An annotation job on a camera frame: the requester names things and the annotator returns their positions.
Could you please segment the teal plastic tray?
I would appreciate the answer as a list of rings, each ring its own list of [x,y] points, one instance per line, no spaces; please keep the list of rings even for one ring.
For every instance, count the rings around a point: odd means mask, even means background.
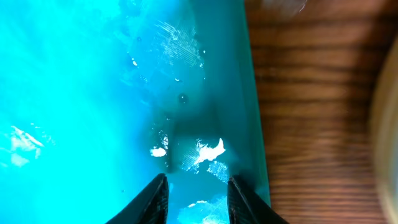
[[[269,181],[243,1],[1,1],[1,222],[106,223],[158,174],[169,223]]]

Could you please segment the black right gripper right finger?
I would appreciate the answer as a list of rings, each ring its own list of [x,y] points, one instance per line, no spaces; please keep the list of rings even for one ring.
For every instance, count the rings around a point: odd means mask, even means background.
[[[239,175],[228,181],[227,204],[230,224],[289,224]]]

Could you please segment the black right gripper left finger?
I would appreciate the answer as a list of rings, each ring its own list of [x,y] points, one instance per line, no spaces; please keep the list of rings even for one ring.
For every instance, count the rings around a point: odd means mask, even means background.
[[[161,173],[106,224],[166,224],[168,206],[169,184]]]

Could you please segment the light blue plate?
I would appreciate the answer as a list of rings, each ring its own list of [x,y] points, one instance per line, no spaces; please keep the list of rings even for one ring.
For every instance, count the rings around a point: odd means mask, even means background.
[[[369,115],[379,200],[387,222],[397,223],[397,39],[378,75]]]

